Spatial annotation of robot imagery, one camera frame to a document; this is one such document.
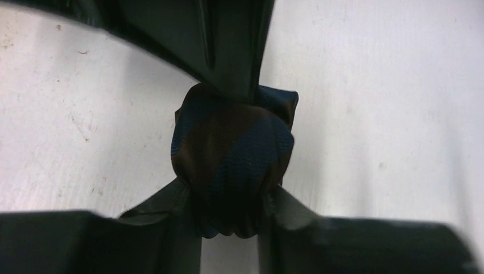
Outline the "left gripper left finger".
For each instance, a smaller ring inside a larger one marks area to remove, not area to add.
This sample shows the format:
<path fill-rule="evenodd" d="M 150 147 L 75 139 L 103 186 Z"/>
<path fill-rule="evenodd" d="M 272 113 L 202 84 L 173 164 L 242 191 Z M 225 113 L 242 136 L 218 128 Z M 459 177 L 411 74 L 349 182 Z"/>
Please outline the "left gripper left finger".
<path fill-rule="evenodd" d="M 199 273 L 201 238 L 178 179 L 117 218 L 1 214 L 2 273 Z"/>

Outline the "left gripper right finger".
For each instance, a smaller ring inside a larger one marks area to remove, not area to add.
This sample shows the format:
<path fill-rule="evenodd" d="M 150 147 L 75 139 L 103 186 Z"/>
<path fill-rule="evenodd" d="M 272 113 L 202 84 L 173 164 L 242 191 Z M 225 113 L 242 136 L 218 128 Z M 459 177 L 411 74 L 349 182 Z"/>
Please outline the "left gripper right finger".
<path fill-rule="evenodd" d="M 449 226 L 320 216 L 285 189 L 263 197 L 261 273 L 480 273 Z"/>

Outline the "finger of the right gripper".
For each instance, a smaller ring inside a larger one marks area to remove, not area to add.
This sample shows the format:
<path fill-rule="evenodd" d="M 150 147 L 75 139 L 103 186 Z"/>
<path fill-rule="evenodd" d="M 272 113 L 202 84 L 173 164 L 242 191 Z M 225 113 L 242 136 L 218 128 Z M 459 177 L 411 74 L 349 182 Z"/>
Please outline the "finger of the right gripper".
<path fill-rule="evenodd" d="M 259 0 L 44 0 L 20 5 L 102 29 L 237 102 L 253 100 L 273 12 Z"/>

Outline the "navy striped tie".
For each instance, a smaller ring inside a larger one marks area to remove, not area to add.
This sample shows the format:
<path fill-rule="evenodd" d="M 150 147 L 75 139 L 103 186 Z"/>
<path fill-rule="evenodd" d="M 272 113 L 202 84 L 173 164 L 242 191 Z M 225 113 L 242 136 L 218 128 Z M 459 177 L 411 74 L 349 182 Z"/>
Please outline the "navy striped tie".
<path fill-rule="evenodd" d="M 171 163 L 191 192 L 201 237 L 257 234 L 262 199 L 281 185 L 291 159 L 298 101 L 295 91 L 267 86 L 252 104 L 203 83 L 189 89 L 175 112 Z"/>

